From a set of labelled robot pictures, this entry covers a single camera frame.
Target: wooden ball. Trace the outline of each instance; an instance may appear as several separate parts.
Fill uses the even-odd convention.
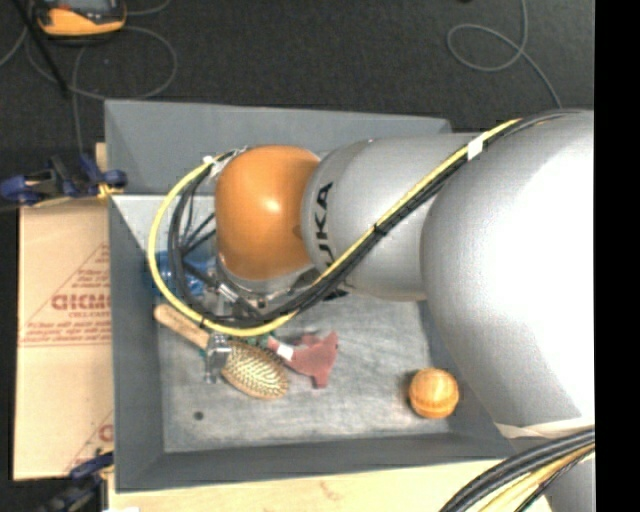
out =
[[[425,418],[446,418],[458,405],[460,392],[453,375],[439,368],[424,368],[409,386],[413,409]]]

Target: hairbrush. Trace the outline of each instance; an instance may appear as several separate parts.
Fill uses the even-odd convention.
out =
[[[206,351],[210,335],[182,313],[168,304],[160,304],[153,311],[162,325]],[[284,396],[289,381],[280,359],[270,350],[230,340],[231,353],[220,371],[224,379],[236,389],[254,398],[273,400]]]

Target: wooden handle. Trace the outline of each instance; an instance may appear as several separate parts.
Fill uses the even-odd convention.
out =
[[[182,313],[168,304],[159,304],[153,310],[154,318],[173,332],[185,337],[194,345],[206,350],[209,342],[209,333],[200,329]]]

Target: metal bracket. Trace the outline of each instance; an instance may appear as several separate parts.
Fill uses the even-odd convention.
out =
[[[209,337],[205,353],[205,382],[209,384],[217,382],[230,354],[231,346],[227,342],[227,337],[224,334],[213,333]]]

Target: cardboard sheet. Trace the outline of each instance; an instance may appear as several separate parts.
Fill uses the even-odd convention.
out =
[[[25,208],[19,236],[16,480],[113,444],[107,206]]]

